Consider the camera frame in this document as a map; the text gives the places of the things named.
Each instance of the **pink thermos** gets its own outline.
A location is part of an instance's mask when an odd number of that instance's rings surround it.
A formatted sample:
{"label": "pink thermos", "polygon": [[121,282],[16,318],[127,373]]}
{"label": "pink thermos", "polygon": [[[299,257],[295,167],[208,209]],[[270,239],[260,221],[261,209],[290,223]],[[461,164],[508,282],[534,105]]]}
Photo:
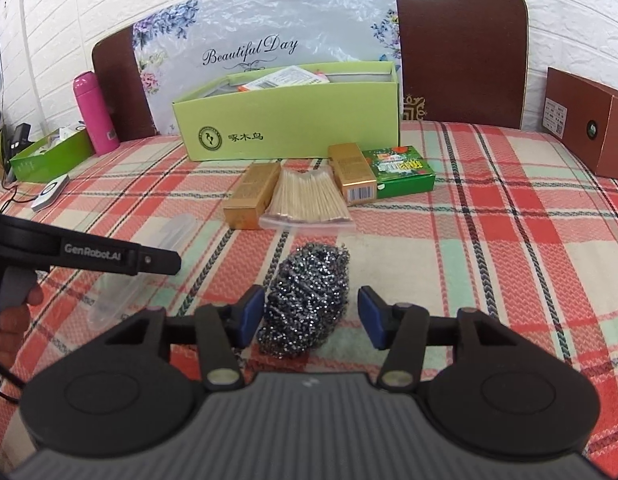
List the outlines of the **pink thermos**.
{"label": "pink thermos", "polygon": [[74,95],[96,155],[118,148],[120,141],[94,72],[85,72],[74,79]]}

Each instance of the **white brick wall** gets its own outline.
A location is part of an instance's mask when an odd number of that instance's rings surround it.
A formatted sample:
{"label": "white brick wall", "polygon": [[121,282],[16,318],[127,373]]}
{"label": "white brick wall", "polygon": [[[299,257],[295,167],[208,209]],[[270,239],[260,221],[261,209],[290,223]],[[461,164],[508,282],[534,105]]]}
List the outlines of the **white brick wall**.
{"label": "white brick wall", "polygon": [[[178,0],[0,0],[4,109],[51,130],[79,117],[70,81],[100,39]],[[538,128],[547,66],[618,88],[618,0],[526,0],[529,71],[524,127]],[[22,5],[24,27],[19,13]],[[26,38],[31,69],[25,54]],[[32,91],[32,81],[39,100]],[[37,110],[42,110],[43,118]]]}

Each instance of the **small green box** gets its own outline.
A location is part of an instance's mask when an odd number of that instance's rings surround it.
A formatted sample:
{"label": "small green box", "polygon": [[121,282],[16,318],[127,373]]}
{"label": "small green box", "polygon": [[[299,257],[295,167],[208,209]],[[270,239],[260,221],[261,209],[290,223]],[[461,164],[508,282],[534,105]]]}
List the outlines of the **small green box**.
{"label": "small green box", "polygon": [[217,79],[173,104],[191,160],[326,158],[332,144],[399,143],[399,82],[391,61],[301,65],[327,84],[238,91],[273,68]]}
{"label": "small green box", "polygon": [[362,154],[377,180],[378,199],[433,189],[436,174],[413,146],[365,150]]}
{"label": "small green box", "polygon": [[43,137],[12,157],[12,168],[14,168],[16,178],[20,182],[46,184],[73,170],[78,164],[94,154],[94,147],[87,130],[81,130],[45,153],[33,155],[36,150],[48,143],[49,137],[56,133],[57,131]]}

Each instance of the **white remote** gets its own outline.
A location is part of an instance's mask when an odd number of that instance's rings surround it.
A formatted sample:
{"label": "white remote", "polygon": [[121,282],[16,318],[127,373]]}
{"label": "white remote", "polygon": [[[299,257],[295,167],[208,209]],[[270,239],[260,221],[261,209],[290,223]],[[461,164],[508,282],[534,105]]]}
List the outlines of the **white remote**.
{"label": "white remote", "polygon": [[45,209],[46,207],[52,205],[68,182],[69,175],[67,173],[49,182],[45,186],[45,189],[40,192],[38,198],[32,202],[32,209],[34,211],[40,211],[41,209]]}

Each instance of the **human hand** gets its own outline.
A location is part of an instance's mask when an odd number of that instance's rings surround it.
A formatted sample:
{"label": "human hand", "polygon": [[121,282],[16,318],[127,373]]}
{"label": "human hand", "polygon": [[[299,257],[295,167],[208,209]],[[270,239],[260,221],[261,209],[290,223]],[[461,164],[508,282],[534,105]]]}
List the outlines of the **human hand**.
{"label": "human hand", "polygon": [[30,305],[42,303],[42,289],[36,284],[27,296],[26,303],[6,308],[0,313],[0,364],[11,368],[22,344],[22,337],[29,327]]}

